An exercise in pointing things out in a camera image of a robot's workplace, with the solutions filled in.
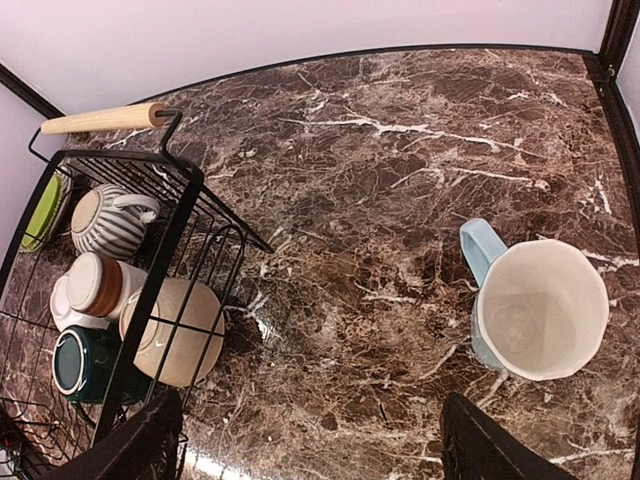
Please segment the dish rack handle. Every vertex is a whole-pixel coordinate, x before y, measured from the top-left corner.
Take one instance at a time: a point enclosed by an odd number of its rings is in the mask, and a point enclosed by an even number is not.
[[[166,116],[156,116],[157,112],[164,109],[162,103],[142,103],[129,107],[96,110],[47,120],[42,123],[40,129],[45,135],[55,135],[59,133],[157,128],[168,120]]]

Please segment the plate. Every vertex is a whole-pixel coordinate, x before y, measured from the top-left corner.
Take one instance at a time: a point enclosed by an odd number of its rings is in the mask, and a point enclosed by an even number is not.
[[[25,253],[37,252],[51,239],[69,205],[73,178],[67,167],[59,168],[69,173],[69,176],[56,172],[51,177],[29,221],[27,233],[31,236],[25,235],[20,243],[21,250]]]

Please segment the dish rack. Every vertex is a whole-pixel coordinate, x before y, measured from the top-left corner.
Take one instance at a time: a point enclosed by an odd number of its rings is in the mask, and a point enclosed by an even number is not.
[[[5,460],[0,455],[0,463],[9,465],[17,478],[36,478],[68,462],[104,439],[136,410],[136,406],[129,410],[123,407],[120,397],[123,379],[134,368],[133,360],[149,318],[173,325],[169,348],[178,328],[199,331],[210,342],[214,335],[220,336],[215,329],[218,322],[224,321],[224,307],[230,302],[246,248],[273,252],[204,185],[199,168],[169,153],[169,141],[181,119],[180,111],[166,110],[161,104],[145,104],[55,119],[41,127],[43,133],[74,133],[163,126],[166,131],[156,152],[65,149],[49,159],[34,148],[41,129],[29,143],[29,151],[46,167],[0,269],[0,419],[8,419],[0,422],[0,452],[5,452]],[[35,253],[20,252],[29,220],[56,172],[73,177],[69,210],[85,192],[101,183],[115,183],[130,193],[152,196],[161,203],[158,220],[149,226],[142,246],[130,261],[145,269],[148,278],[101,405],[72,405],[58,392],[51,377],[51,354],[59,332],[49,314],[48,296],[56,278],[69,269],[77,256],[70,235],[58,234],[46,240]],[[151,316],[167,276],[189,279],[191,286],[200,281],[216,293],[221,308],[210,331],[180,325],[179,318],[173,323]],[[166,355],[151,382],[145,404],[164,389],[173,388],[158,383],[165,359]],[[189,401],[194,381],[178,389],[183,407]]]

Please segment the marble countertop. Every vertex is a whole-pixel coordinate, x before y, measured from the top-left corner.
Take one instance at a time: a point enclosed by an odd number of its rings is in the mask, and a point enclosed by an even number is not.
[[[171,150],[276,253],[252,249],[223,354],[187,405],[185,478],[438,479],[464,393],[579,478],[628,478],[639,262],[621,169],[579,56],[423,51],[327,59],[183,89]],[[82,137],[149,148],[148,130]],[[534,383],[470,349],[458,229],[557,238],[607,285],[602,347]]]

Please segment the mug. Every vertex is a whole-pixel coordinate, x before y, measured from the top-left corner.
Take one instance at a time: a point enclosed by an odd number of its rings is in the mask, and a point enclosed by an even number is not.
[[[80,313],[71,308],[67,295],[67,283],[69,274],[61,276],[53,286],[53,292],[49,298],[49,310],[53,316],[53,321],[59,331],[77,325],[86,328],[99,328],[106,330],[111,325],[107,318],[98,318],[85,313]]]
[[[69,327],[53,351],[53,381],[72,403],[102,403],[120,351],[120,338],[108,330]],[[142,400],[151,380],[132,367],[122,395],[123,405]]]
[[[218,297],[208,287],[198,282],[194,284],[189,294],[189,286],[188,280],[177,278],[164,280],[151,316],[168,323],[149,319],[133,362],[136,367],[152,378],[155,378],[162,365],[159,381],[174,387],[188,387],[191,384],[205,348],[206,353],[195,377],[196,381],[202,380],[211,371],[222,350],[225,326]],[[140,293],[140,290],[134,293],[122,310],[120,337],[123,340]],[[169,353],[162,364],[162,356],[167,349],[176,321],[180,327],[177,328],[171,340]],[[214,325],[215,335],[209,341],[209,332],[214,329]],[[185,327],[195,327],[201,331]]]
[[[130,195],[117,185],[100,185],[82,197],[73,211],[71,238],[80,253],[127,260],[138,250],[147,224],[159,212],[160,204],[154,198]]]
[[[609,299],[580,250],[558,240],[507,248],[480,218],[460,228],[460,243],[480,287],[471,315],[480,362],[539,381],[573,375],[593,358]]]
[[[92,252],[80,255],[67,275],[71,308],[114,322],[119,320],[127,299],[147,279],[144,270]]]

